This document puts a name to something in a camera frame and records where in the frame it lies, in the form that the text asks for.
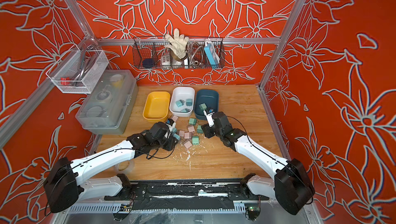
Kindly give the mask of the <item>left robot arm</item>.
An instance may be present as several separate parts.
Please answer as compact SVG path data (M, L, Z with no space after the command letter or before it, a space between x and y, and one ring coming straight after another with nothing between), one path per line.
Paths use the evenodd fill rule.
M100 172L141 155L152 159L160 149L173 152L178 138L175 122L157 122L149 130L133 134L99 153L70 161L59 159L44 181L46 208L51 213L62 212L73 204L102 196L115 197L131 188L126 175L94 179Z

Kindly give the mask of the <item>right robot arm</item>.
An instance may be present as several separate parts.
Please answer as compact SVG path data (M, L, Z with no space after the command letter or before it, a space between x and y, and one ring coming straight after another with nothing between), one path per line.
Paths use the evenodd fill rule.
M245 129L233 128L223 112L204 111L204 115L205 137L218 137L224 146L247 157L270 176L263 178L253 173L245 177L244 185L250 193L275 199L291 215L297 215L313 201L315 188L299 160L288 160L265 149Z

